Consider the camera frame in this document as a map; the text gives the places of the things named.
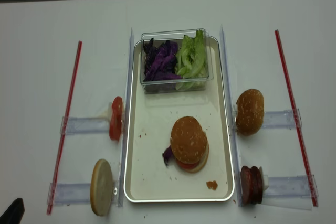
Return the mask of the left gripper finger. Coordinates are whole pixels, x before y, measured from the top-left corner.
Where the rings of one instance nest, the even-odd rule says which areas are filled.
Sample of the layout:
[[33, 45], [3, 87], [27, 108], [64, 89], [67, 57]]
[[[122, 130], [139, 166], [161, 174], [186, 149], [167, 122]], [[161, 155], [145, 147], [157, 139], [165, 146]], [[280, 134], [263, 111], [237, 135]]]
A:
[[25, 212], [22, 198], [15, 199], [0, 217], [0, 224], [20, 224]]

